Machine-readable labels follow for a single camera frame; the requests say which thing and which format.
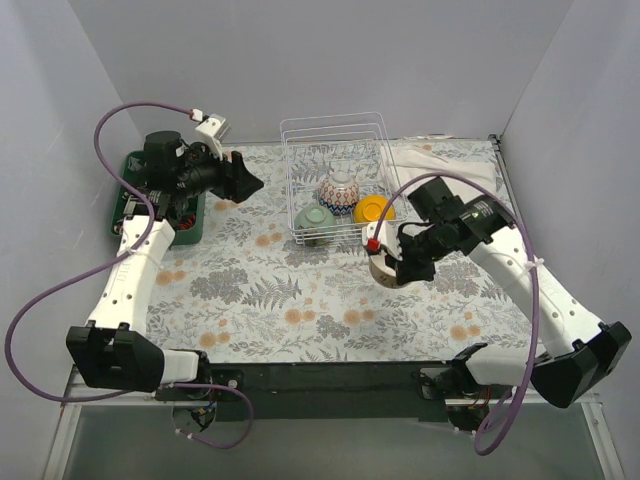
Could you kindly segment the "light green flower bowl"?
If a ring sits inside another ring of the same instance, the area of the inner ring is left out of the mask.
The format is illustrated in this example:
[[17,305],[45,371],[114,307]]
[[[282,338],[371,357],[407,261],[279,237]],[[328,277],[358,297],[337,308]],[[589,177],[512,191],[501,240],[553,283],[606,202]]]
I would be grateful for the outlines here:
[[306,246],[320,246],[331,242],[335,216],[324,206],[310,204],[305,206],[294,219],[294,238]]

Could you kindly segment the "yellow bowl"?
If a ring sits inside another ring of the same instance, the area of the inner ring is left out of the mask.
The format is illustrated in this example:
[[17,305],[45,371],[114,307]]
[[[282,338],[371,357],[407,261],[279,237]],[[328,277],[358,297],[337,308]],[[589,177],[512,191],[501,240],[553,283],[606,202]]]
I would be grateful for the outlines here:
[[362,197],[353,211],[355,224],[365,224],[377,221],[388,203],[388,199],[381,195],[367,195]]

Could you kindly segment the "white bowl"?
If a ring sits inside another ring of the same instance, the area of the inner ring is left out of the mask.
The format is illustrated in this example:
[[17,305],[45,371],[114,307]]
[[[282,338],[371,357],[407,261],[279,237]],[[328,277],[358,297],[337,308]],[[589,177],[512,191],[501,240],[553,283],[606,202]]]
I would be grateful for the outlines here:
[[385,263],[385,255],[377,254],[368,257],[369,272],[372,278],[381,286],[388,289],[400,288],[396,272]]

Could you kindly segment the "orange patterned bowl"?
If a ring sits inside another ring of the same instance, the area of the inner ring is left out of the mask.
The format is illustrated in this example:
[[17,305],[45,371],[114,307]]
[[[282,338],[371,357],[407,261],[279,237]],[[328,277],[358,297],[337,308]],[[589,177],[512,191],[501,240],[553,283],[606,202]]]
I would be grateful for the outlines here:
[[320,183],[317,198],[333,215],[349,215],[360,199],[359,185],[350,173],[335,171]]

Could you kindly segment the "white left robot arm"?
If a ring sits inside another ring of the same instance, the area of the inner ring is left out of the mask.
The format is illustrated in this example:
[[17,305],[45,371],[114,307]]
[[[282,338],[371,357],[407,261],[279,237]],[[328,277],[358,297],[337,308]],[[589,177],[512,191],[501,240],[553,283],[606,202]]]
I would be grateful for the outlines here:
[[238,152],[223,153],[218,133],[205,125],[187,144],[176,131],[146,136],[139,169],[121,218],[119,250],[96,307],[82,327],[70,328],[66,346],[87,386],[153,392],[178,383],[193,400],[213,386],[205,355],[163,350],[146,337],[148,305],[161,261],[173,243],[189,203],[206,192],[241,203],[263,187]]

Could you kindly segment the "white wire dish rack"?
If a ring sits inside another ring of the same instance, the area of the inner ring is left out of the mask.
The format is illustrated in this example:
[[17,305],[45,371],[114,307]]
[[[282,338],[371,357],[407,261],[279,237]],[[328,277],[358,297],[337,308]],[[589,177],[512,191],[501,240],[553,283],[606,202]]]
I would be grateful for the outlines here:
[[358,244],[366,198],[389,199],[399,186],[383,117],[377,112],[285,119],[289,229],[299,245]]

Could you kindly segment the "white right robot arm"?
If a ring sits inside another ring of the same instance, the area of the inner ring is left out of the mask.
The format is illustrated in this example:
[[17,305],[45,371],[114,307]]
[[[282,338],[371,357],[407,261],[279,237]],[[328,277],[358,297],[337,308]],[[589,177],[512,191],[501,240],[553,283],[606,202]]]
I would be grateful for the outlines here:
[[585,308],[533,252],[526,230],[513,213],[483,187],[470,201],[454,194],[449,174],[423,174],[399,188],[419,216],[421,232],[380,222],[380,268],[386,284],[401,288],[432,281],[437,262],[452,253],[468,257],[498,284],[531,323],[531,338],[508,352],[476,343],[449,363],[432,389],[475,397],[489,385],[533,387],[548,403],[566,408],[607,377],[632,335],[619,322],[607,323]]

